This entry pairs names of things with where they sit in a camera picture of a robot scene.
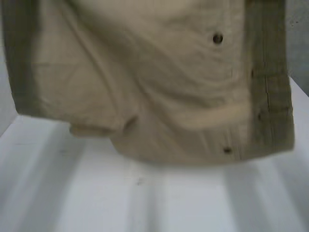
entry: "beige shirt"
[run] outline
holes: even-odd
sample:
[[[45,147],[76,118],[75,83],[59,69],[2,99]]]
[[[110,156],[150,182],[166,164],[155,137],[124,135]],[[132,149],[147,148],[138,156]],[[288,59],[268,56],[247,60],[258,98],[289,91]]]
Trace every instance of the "beige shirt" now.
[[[2,0],[19,113],[156,162],[293,148],[284,0],[20,2]]]

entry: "khaki shirt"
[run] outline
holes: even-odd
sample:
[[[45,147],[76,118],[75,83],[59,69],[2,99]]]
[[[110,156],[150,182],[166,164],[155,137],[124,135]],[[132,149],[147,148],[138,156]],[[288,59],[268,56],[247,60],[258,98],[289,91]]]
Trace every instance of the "khaki shirt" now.
[[[156,162],[294,146],[284,0],[1,2],[21,114]]]

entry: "white surface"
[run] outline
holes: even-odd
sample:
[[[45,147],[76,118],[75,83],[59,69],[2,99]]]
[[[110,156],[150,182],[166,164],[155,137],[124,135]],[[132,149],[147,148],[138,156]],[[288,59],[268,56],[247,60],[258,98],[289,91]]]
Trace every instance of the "white surface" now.
[[[292,88],[295,151],[212,168],[138,163],[18,117],[0,138],[0,232],[307,232],[309,98]]]

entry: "dark button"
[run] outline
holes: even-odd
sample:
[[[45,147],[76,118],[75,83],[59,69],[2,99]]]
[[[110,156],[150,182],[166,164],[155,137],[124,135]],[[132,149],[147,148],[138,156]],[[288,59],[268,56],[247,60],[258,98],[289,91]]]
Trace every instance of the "dark button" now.
[[[215,43],[215,44],[221,44],[222,43],[222,41],[223,41],[223,35],[222,34],[220,34],[220,33],[216,33],[214,36],[213,36],[213,42]]]
[[[230,148],[230,147],[225,147],[225,148],[223,149],[223,151],[224,151],[224,153],[226,153],[226,154],[231,154],[231,153],[232,153],[232,148]]]

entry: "gray wall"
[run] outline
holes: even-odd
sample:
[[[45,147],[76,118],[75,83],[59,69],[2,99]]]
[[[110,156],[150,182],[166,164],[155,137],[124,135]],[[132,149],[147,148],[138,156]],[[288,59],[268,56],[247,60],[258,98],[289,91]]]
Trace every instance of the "gray wall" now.
[[[0,27],[0,136],[17,116],[5,66],[1,31]]]
[[[309,95],[309,0],[287,0],[286,24],[289,72]]]

